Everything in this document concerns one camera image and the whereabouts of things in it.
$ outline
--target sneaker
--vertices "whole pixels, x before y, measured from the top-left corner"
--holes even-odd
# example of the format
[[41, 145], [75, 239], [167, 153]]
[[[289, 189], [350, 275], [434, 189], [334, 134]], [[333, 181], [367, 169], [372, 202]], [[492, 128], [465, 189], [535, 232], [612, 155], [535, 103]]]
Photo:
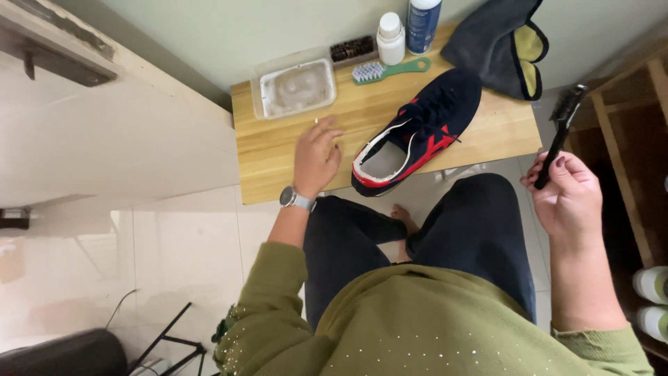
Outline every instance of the sneaker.
[[478, 75], [458, 68], [431, 81], [355, 157], [355, 190], [382, 196], [453, 142], [460, 143], [481, 93]]

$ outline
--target shoelace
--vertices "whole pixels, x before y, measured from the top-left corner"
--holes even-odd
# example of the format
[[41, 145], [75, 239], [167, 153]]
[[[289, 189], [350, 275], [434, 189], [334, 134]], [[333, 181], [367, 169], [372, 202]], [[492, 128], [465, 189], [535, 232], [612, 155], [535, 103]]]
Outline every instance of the shoelace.
[[412, 119], [418, 120], [420, 124], [422, 124], [418, 127], [418, 130], [422, 132], [424, 132], [424, 125], [429, 124], [430, 128], [434, 131], [442, 133], [458, 143], [461, 143], [461, 140], [458, 137], [452, 136], [438, 125], [432, 125], [432, 121], [444, 118], [451, 113], [455, 97], [456, 93], [453, 89], [438, 88], [438, 91], [432, 93], [432, 95], [426, 98], [420, 98], [420, 104], [408, 103], [403, 105], [398, 113], [405, 111], [404, 115], [408, 115]]

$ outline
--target green brush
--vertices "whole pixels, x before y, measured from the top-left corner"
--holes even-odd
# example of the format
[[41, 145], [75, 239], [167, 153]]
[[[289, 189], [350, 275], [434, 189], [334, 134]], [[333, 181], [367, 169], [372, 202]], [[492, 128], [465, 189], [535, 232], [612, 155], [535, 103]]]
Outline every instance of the green brush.
[[385, 77], [404, 72], [424, 72], [432, 66], [429, 58], [418, 58], [412, 62], [397, 64], [395, 66], [384, 66], [379, 62], [367, 63], [353, 69], [353, 82], [355, 85], [370, 84], [383, 80]]

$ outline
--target white bristles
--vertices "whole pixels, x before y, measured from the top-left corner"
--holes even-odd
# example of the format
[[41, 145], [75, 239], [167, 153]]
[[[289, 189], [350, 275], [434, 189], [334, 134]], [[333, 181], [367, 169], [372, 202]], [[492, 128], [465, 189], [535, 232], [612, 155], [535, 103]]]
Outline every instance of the white bristles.
[[353, 69], [353, 79], [357, 82], [373, 80], [382, 77], [384, 71], [385, 66], [379, 62], [364, 64]]

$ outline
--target sweater sleeve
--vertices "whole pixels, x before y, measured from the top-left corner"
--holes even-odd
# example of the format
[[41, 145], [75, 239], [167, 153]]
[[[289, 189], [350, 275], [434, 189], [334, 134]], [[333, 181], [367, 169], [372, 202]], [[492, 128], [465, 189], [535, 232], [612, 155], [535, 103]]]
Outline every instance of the sweater sleeve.
[[592, 368], [610, 375], [654, 374], [630, 324], [618, 331], [558, 332], [553, 329], [552, 335]]
[[221, 375], [253, 375], [287, 349], [313, 338], [297, 296], [306, 275], [299, 248], [279, 243], [260, 247], [230, 312], [234, 324], [214, 352]]

